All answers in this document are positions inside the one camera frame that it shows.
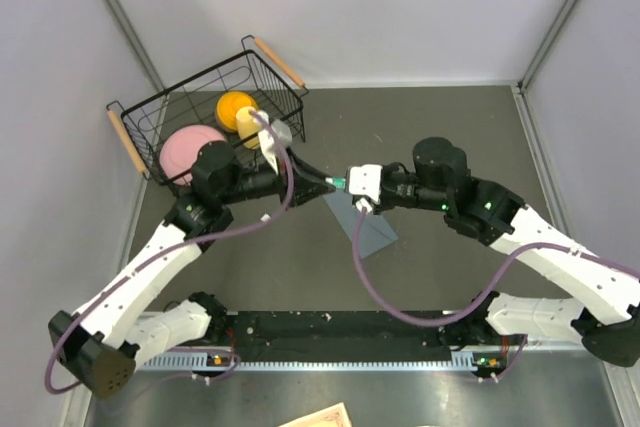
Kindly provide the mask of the green white glue stick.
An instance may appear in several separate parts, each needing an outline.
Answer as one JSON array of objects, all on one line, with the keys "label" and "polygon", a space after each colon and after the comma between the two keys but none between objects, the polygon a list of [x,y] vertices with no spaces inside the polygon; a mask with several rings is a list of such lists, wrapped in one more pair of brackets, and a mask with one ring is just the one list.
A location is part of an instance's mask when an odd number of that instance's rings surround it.
[{"label": "green white glue stick", "polygon": [[346,189],[346,179],[338,177],[326,177],[325,181],[338,190]]}]

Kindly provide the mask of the grey blue envelope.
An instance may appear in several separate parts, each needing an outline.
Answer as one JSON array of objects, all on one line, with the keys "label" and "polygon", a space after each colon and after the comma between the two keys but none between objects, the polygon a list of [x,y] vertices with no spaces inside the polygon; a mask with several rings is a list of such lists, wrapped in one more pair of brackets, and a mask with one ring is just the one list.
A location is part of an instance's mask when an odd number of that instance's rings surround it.
[{"label": "grey blue envelope", "polygon": [[[352,205],[351,197],[343,191],[338,191],[325,195],[323,199],[349,241],[352,241],[358,213]],[[361,227],[358,240],[360,257],[367,258],[397,240],[398,235],[384,217],[368,215]]]}]

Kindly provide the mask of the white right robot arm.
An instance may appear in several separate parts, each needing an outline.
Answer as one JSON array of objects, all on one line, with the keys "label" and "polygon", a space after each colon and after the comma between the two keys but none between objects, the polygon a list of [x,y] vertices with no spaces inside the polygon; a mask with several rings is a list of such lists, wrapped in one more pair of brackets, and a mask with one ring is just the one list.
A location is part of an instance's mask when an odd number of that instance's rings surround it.
[{"label": "white right robot arm", "polygon": [[382,167],[378,207],[440,211],[446,225],[518,260],[566,293],[535,299],[500,293],[488,285],[464,310],[447,317],[411,316],[377,303],[392,316],[420,327],[444,327],[465,318],[467,331],[487,343],[499,334],[547,337],[581,344],[619,367],[639,360],[639,277],[580,246],[503,185],[471,175],[466,153],[449,140],[430,137],[413,148],[413,170]]}]

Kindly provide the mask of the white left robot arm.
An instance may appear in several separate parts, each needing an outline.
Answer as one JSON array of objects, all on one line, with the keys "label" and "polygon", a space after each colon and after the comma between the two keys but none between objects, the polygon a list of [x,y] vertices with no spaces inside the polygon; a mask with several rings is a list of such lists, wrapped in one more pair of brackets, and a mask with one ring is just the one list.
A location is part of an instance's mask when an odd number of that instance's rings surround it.
[{"label": "white left robot arm", "polygon": [[91,300],[50,319],[53,351],[43,379],[48,393],[85,386],[108,398],[152,358],[184,342],[212,344],[224,337],[227,321],[208,295],[196,294],[154,318],[141,315],[213,243],[259,231],[288,208],[335,191],[328,174],[284,142],[267,139],[261,150],[266,164],[246,169],[225,141],[199,149],[188,191],[134,259]]}]

